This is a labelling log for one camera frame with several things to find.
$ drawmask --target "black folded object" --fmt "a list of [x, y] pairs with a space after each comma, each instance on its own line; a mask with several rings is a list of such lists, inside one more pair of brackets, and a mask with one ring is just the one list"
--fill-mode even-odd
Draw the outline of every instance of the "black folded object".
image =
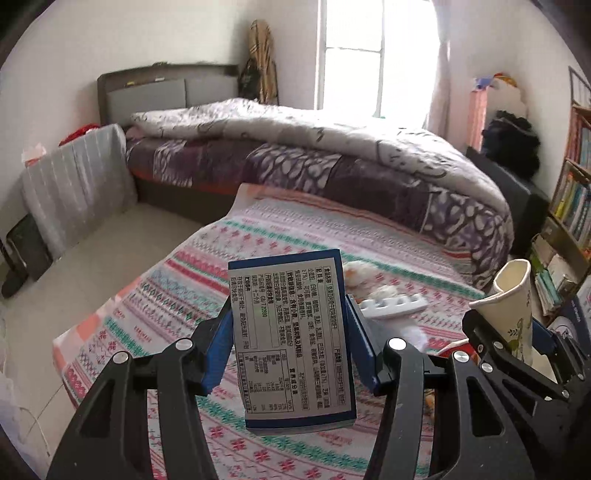
[[525, 118], [499, 110], [482, 137], [482, 152], [517, 176], [531, 180], [540, 169], [540, 139]]

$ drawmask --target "purple patterned bed sheet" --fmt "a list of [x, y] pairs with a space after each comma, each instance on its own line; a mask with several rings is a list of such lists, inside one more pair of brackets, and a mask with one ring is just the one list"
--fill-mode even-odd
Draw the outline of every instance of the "purple patterned bed sheet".
[[148, 137], [128, 142], [127, 162], [135, 176], [158, 183], [225, 193], [261, 184], [377, 213], [437, 241], [476, 288], [491, 281], [511, 248], [509, 213], [349, 155], [253, 140]]

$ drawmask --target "bed frame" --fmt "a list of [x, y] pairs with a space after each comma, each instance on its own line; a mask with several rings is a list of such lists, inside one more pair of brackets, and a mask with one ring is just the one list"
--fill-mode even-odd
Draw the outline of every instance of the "bed frame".
[[[237, 65], [156, 63], [101, 75], [100, 122], [131, 125], [132, 113], [186, 108], [238, 96]], [[135, 178], [140, 202], [207, 225], [224, 217], [234, 195], [163, 185]]]

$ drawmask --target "white label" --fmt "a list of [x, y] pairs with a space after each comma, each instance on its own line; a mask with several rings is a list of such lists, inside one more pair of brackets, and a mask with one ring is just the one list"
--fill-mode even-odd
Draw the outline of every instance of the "white label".
[[351, 410], [334, 259], [241, 268], [229, 275], [246, 418]]

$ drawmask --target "red cloth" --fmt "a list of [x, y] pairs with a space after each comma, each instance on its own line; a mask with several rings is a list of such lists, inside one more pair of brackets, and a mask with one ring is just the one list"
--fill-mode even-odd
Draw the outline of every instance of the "red cloth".
[[80, 138], [80, 137], [86, 135], [86, 133], [89, 132], [90, 130], [95, 130], [97, 128], [100, 128], [100, 125], [88, 124], [88, 125], [83, 126], [82, 128], [76, 130], [74, 133], [72, 133], [71, 135], [66, 137], [64, 140], [62, 140], [60, 142], [60, 147], [62, 145], [65, 145], [67, 143], [74, 141], [76, 138]]

